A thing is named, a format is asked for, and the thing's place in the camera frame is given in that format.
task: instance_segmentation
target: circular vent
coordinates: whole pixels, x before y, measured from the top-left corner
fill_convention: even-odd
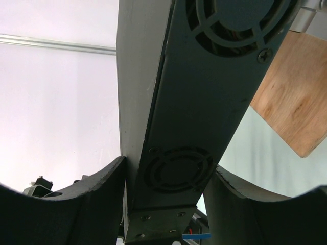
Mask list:
[[[197,42],[210,53],[222,57],[243,56],[263,48],[295,17],[295,6],[300,2],[185,1],[188,23]],[[237,21],[240,15],[246,21]]]
[[[208,179],[213,169],[213,158],[206,150],[177,148],[154,156],[144,180],[147,186],[158,192],[200,190],[199,186]]]

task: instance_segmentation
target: blue wire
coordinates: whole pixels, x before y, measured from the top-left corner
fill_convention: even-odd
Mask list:
[[[200,240],[200,239],[208,239],[211,237],[210,233],[203,233],[203,234],[183,234],[183,240]]]

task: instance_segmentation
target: wood grain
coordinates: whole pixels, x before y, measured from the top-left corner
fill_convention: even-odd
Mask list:
[[[289,32],[252,108],[301,157],[327,136],[327,41]]]

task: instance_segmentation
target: fan vent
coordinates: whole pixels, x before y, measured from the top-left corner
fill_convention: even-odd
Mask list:
[[[219,10],[218,0],[185,1],[188,23],[195,39],[207,51],[222,57],[244,56],[262,49],[294,17],[297,3],[297,0],[275,0],[267,14],[263,18],[258,16],[258,19],[252,23],[252,27],[245,30],[232,30],[232,28],[224,26],[220,20],[218,12],[224,12],[224,9]]]
[[[209,152],[183,147],[153,157],[144,180],[155,191],[177,193],[201,188],[213,169],[214,162]]]

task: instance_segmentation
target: metal strip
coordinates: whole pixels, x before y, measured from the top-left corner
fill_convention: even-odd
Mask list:
[[[17,45],[33,46],[33,47],[48,47],[48,48],[55,48],[59,50],[70,50],[70,51],[88,52],[88,53],[96,53],[96,54],[104,54],[104,55],[116,55],[115,47],[61,42],[61,41],[53,41],[53,40],[38,39],[38,38],[31,38],[31,37],[19,37],[13,35],[5,35],[5,34],[0,34],[0,43],[17,44]]]

